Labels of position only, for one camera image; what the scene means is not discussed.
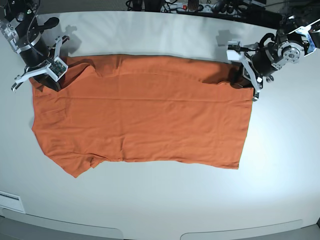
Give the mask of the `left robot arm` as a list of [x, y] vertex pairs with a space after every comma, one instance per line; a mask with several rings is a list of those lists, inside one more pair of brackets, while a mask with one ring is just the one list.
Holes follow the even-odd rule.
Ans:
[[229, 41], [227, 59], [239, 63], [230, 84], [236, 88], [254, 88], [259, 93], [263, 80], [274, 81], [273, 73], [286, 64], [297, 64], [320, 48], [320, 15], [292, 15], [275, 34], [265, 34], [259, 42], [242, 45]]

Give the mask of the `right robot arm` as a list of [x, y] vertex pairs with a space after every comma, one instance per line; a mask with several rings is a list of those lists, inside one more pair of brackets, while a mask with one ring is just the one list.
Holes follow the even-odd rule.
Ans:
[[67, 35], [57, 36], [53, 46], [45, 43], [42, 34], [56, 27], [60, 20], [51, 17], [39, 25], [37, 15], [40, 6], [40, 1], [9, 0], [3, 7], [4, 18], [0, 20], [0, 31], [25, 63], [23, 74], [14, 79], [11, 87], [13, 92], [30, 78], [58, 92], [61, 90], [60, 80], [69, 68], [60, 58], [60, 52], [62, 45], [70, 38]]

